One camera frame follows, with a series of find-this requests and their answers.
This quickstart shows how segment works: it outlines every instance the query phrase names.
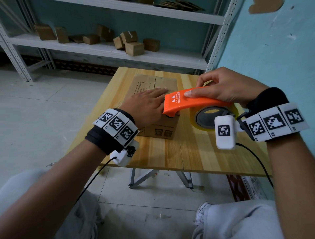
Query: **person's left hand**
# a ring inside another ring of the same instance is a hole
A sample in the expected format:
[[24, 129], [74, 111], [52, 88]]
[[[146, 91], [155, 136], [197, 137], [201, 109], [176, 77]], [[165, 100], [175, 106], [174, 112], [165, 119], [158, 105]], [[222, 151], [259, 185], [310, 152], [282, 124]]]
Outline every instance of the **person's left hand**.
[[167, 91], [165, 88], [145, 90], [127, 98], [120, 109], [134, 118], [138, 128], [151, 125], [162, 116], [164, 97]]

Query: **shelf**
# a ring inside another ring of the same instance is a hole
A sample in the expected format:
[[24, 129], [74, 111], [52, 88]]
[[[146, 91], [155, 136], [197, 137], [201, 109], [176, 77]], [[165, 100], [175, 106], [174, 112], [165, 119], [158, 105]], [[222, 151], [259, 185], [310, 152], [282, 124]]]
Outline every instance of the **shelf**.
[[57, 40], [42, 41], [37, 35], [23, 34], [9, 38], [12, 44], [31, 46], [51, 50], [68, 51], [88, 55], [97, 55], [111, 58], [118, 58], [130, 61], [142, 61], [147, 63], [186, 67], [205, 70], [207, 62], [200, 53], [161, 48], [158, 52], [145, 51], [143, 55], [129, 56], [123, 50], [115, 49], [114, 43], [102, 42], [88, 45], [85, 43], [60, 44]]
[[55, 0], [55, 1], [83, 4], [83, 5], [95, 6], [95, 7], [101, 7], [101, 8], [116, 9], [116, 10], [122, 10], [122, 11], [127, 11], [127, 12], [137, 12], [137, 13], [177, 18], [177, 19], [183, 19], [183, 20], [189, 20], [189, 21], [211, 23], [211, 24], [216, 24], [216, 25], [222, 25], [224, 21], [223, 16], [160, 8], [160, 7], [154, 7], [153, 5], [148, 5], [148, 4], [132, 3], [132, 2], [126, 2], [126, 1], [119, 1], [119, 0]]

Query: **hand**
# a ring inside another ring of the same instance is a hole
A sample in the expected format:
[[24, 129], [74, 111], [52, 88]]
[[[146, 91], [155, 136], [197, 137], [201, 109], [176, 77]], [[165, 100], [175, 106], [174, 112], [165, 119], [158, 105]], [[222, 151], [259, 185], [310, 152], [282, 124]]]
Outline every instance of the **hand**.
[[127, 98], [120, 109], [129, 113], [138, 128], [157, 122], [163, 113], [167, 89], [145, 90]]
[[187, 91], [185, 96], [191, 98], [205, 96], [226, 102], [240, 103], [242, 107], [246, 107], [262, 91], [269, 88], [253, 78], [225, 67], [200, 75], [196, 87], [203, 86], [210, 80], [212, 81], [205, 85], [208, 87]]

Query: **pant leg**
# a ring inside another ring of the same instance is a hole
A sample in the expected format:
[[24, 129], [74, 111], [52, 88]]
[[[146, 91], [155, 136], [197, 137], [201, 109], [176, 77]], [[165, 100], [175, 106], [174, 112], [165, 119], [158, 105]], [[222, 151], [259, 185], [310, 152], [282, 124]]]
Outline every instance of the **pant leg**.
[[284, 239], [276, 205], [250, 200], [212, 205], [205, 215], [203, 239]]
[[[10, 178], [0, 189], [0, 215], [37, 182], [47, 170], [29, 170]], [[95, 195], [86, 190], [57, 231], [55, 239], [97, 238], [97, 224], [100, 222], [98, 201]]]

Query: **wooden tabletop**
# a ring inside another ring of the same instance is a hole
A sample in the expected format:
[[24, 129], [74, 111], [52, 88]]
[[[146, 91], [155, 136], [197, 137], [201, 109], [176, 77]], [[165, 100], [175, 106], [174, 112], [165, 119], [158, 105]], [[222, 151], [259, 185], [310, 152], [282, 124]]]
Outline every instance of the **wooden tabletop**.
[[[96, 118], [108, 108], [117, 108], [121, 105], [136, 74], [176, 78], [178, 90], [195, 87], [198, 79], [196, 75], [119, 67], [91, 114], [86, 118], [68, 152], [84, 139]], [[243, 112], [240, 105], [237, 105], [237, 108], [240, 113]], [[219, 150], [216, 147], [214, 132], [201, 131], [190, 124], [189, 109], [180, 112], [172, 140], [140, 136], [135, 139], [140, 143], [140, 147], [127, 167], [265, 176], [257, 159], [246, 149], [236, 146], [235, 150]], [[245, 132], [238, 133], [237, 142], [250, 148], [260, 158], [269, 175], [272, 174], [264, 142], [251, 141]]]

